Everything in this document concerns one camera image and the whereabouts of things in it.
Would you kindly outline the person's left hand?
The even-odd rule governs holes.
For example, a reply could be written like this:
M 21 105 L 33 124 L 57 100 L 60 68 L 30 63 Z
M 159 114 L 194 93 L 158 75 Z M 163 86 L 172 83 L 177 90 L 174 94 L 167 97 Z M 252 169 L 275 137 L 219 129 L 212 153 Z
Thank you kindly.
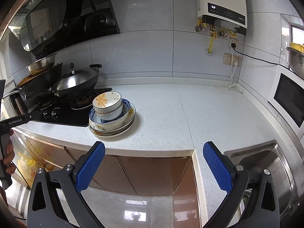
M 3 162 L 7 166 L 6 172 L 10 175 L 14 174 L 16 169 L 15 165 L 12 163 L 14 157 L 15 153 L 13 150 L 13 143 L 11 139 L 9 139 L 9 144 L 7 146 L 7 156 L 4 157 Z

